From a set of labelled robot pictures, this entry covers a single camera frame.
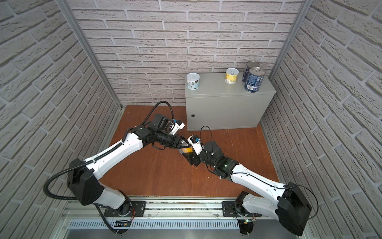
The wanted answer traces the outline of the grey label can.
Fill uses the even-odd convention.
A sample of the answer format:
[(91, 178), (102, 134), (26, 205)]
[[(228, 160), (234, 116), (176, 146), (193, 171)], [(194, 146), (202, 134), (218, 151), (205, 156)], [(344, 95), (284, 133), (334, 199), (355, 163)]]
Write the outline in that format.
[(186, 75), (187, 88), (197, 90), (200, 85), (200, 75), (198, 73), (189, 73)]

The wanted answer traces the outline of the yellow label can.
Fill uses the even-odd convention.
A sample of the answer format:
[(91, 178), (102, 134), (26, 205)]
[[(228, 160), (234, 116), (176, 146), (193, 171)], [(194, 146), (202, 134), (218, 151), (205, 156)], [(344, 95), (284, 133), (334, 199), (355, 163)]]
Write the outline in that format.
[(225, 73), (225, 82), (228, 84), (235, 84), (237, 81), (238, 74), (239, 74), (238, 69), (228, 68)]

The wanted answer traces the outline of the blue Progresso soup can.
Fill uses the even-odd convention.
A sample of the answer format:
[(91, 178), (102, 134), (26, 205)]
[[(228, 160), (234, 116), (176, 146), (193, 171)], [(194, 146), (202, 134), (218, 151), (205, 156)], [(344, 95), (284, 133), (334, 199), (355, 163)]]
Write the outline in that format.
[(245, 82), (244, 89), (252, 93), (259, 91), (264, 77), (265, 71), (262, 68), (252, 68), (249, 71), (248, 79)]

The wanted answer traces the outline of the red label soup can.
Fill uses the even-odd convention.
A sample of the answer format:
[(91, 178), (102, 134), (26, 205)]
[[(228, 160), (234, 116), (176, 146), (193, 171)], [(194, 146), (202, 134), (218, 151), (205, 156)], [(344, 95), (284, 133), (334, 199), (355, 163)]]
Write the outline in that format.
[(260, 67), (260, 64), (256, 61), (248, 61), (246, 63), (246, 67), (245, 67), (245, 70), (244, 70), (244, 73), (243, 73), (243, 77), (242, 77), (242, 82), (246, 82), (247, 79), (248, 79), (248, 74), (249, 74), (249, 71), (252, 69), (252, 68), (257, 68), (257, 67)]

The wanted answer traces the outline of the orange can white lid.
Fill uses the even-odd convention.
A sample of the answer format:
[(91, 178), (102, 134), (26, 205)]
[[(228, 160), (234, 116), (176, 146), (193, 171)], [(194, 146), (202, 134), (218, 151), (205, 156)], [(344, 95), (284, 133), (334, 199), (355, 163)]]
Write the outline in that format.
[(194, 152), (193, 146), (183, 141), (180, 145), (179, 153), (184, 154), (184, 153), (192, 153), (192, 152)]

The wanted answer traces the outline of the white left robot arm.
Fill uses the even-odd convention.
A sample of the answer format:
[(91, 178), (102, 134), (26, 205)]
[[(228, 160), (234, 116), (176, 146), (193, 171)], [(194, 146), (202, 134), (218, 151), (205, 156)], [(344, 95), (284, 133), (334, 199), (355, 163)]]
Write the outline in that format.
[(78, 168), (68, 173), (68, 188), (83, 206), (93, 204), (114, 209), (120, 216), (129, 214), (132, 208), (130, 199), (99, 180), (131, 154), (155, 142), (167, 148), (178, 149), (181, 153), (192, 151), (187, 139), (175, 132), (167, 133), (151, 126), (139, 125), (104, 151), (84, 161), (73, 160), (70, 166)]

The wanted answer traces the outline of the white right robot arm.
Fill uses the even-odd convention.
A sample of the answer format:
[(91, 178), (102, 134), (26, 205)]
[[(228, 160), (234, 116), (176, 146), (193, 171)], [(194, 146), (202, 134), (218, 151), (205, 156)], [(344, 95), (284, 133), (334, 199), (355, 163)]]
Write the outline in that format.
[(190, 165), (205, 163), (221, 179), (242, 185), (261, 195), (267, 202), (257, 201), (257, 197), (246, 194), (239, 196), (239, 206), (245, 213), (261, 214), (277, 219), (289, 232), (302, 236), (312, 206), (299, 185), (289, 182), (287, 185), (267, 179), (246, 168), (243, 164), (226, 157), (222, 153), (182, 154)]

